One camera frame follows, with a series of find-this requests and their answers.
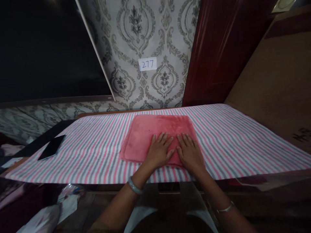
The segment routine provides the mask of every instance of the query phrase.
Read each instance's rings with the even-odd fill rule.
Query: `number 277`
[[[151,68],[152,68],[152,66],[153,66],[153,60],[150,60],[150,61],[143,61],[143,68],[145,68],[145,67],[149,67],[149,62],[152,62],[152,64],[151,64]]]

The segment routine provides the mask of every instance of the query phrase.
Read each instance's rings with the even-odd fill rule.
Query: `hand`
[[[157,140],[156,135],[152,137],[151,146],[143,163],[150,165],[153,170],[167,164],[175,151],[174,149],[167,151],[174,139],[171,137],[167,140],[167,137],[168,133],[161,133]]]
[[[177,152],[182,164],[185,168],[191,172],[194,176],[202,169],[205,170],[202,153],[200,147],[195,140],[192,140],[190,136],[184,133],[182,136],[177,135],[177,139],[181,147],[177,146]]]

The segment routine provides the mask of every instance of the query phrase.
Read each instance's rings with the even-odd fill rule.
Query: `finger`
[[[170,137],[170,138],[165,142],[164,146],[165,146],[165,147],[169,147],[173,140],[174,140],[174,138],[173,138],[173,137]]]
[[[192,147],[194,147],[193,141],[192,141],[192,139],[190,138],[189,134],[186,134],[186,137],[187,137],[187,139],[188,139],[189,144],[190,144]]]
[[[164,134],[164,136],[162,137],[162,140],[161,140],[161,144],[162,145],[164,145],[164,143],[165,143],[165,141],[166,141],[166,139],[167,139],[167,136],[168,136],[168,133],[166,132],[165,134]]]
[[[176,149],[177,149],[177,153],[178,153],[179,157],[180,157],[180,158],[184,158],[184,155],[183,155],[183,153],[182,153],[181,147],[180,147],[180,146],[177,146]]]
[[[162,137],[163,137],[163,132],[160,134],[160,136],[158,137],[158,140],[156,142],[160,142],[162,140]]]
[[[184,140],[184,142],[185,142],[185,144],[186,144],[187,147],[190,146],[190,143],[189,143],[189,141],[188,141],[188,138],[186,137],[186,135],[185,135],[184,133],[182,133],[182,139]]]
[[[186,144],[184,143],[184,140],[182,139],[182,137],[179,134],[177,134],[177,139],[178,139],[178,142],[179,142],[181,148],[185,148]]]
[[[196,149],[200,149],[199,144],[197,143],[196,140],[193,140],[193,144]]]
[[[151,144],[154,144],[155,143],[155,140],[156,139],[156,135],[154,134],[153,136],[152,136],[152,139],[151,139]]]
[[[173,156],[174,152],[175,152],[175,149],[172,149],[172,150],[170,150],[170,151],[167,153],[167,155],[166,155],[166,161],[169,161],[169,160],[170,160],[170,158]]]

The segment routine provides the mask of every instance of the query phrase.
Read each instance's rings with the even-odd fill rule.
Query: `paper label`
[[[138,59],[138,63],[140,71],[157,69],[156,57]]]
[[[15,163],[17,163],[18,161],[20,161],[23,157],[21,158],[12,158],[10,159],[8,162],[6,162],[5,164],[3,164],[1,167],[3,168],[9,168],[12,165],[14,165]]]

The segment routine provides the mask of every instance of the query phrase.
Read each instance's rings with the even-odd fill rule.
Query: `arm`
[[[228,212],[217,213],[216,210],[224,210],[231,205],[230,199],[220,189],[208,171],[205,169],[199,145],[188,135],[177,135],[181,147],[177,147],[181,162],[201,184],[204,193],[212,205],[222,227],[228,233],[233,232],[256,232],[248,220],[233,205]]]
[[[173,137],[168,140],[167,137],[168,133],[161,133],[157,140],[155,135],[152,137],[145,161],[132,176],[132,181],[137,188],[143,189],[155,169],[164,166],[173,155],[174,150],[167,151]],[[137,199],[138,195],[126,183],[98,220],[111,230],[123,229],[131,216]]]

